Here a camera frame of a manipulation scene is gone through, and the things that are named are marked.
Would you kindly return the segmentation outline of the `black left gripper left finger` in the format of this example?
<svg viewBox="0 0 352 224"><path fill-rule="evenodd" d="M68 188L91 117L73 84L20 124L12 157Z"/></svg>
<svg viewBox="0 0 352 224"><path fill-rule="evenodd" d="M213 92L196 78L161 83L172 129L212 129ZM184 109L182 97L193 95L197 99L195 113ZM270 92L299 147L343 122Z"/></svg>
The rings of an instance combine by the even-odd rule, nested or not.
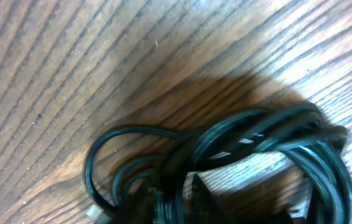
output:
<svg viewBox="0 0 352 224"><path fill-rule="evenodd" d="M152 224L154 221L154 206L156 188L152 182L143 181L135 194L130 196L125 204L116 212L114 224Z"/></svg>

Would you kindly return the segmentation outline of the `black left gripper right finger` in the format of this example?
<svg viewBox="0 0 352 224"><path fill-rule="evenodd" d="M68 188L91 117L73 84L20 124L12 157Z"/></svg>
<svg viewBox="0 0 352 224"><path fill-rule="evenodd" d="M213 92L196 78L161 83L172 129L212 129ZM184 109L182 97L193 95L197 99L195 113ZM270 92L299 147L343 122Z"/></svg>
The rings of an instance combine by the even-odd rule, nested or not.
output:
<svg viewBox="0 0 352 224"><path fill-rule="evenodd" d="M193 176L191 199L191 221L203 224L293 224L293 220L287 212L259 218L255 220L235 219L212 195L198 174Z"/></svg>

